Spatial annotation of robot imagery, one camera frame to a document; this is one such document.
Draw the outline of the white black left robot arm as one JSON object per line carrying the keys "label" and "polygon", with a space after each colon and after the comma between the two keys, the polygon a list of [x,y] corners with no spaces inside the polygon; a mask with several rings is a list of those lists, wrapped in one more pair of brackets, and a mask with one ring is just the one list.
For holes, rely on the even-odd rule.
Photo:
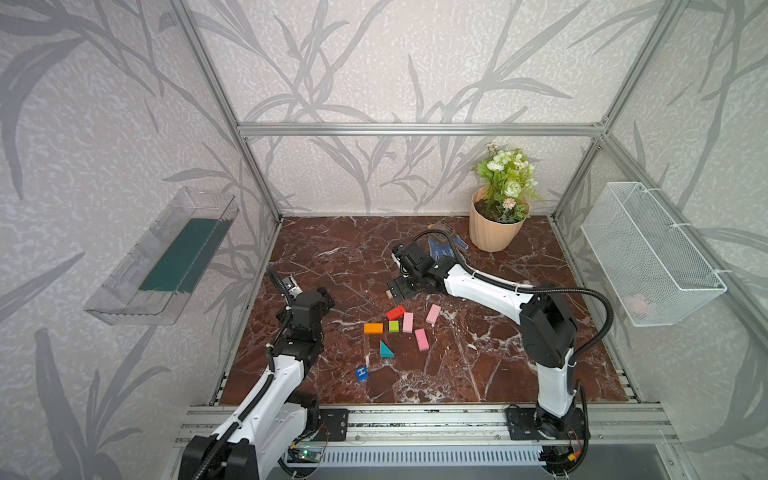
{"label": "white black left robot arm", "polygon": [[298,388],[323,351],[322,319],[334,300],[322,287],[289,297],[261,378],[226,421],[190,440],[180,479],[265,479],[295,440],[319,429],[317,396]]}

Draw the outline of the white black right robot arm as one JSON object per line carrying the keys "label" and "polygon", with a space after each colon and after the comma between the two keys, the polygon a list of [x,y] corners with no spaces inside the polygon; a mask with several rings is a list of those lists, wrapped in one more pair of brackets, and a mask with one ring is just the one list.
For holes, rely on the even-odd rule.
{"label": "white black right robot arm", "polygon": [[475,302],[519,326],[525,353],[536,365],[538,396],[533,407],[505,410],[513,440],[586,440],[590,437],[586,407],[576,396],[573,378],[577,325],[564,291],[534,288],[489,276],[455,258],[428,254],[392,255],[401,275],[388,283],[391,296],[408,299],[420,292],[442,293]]}

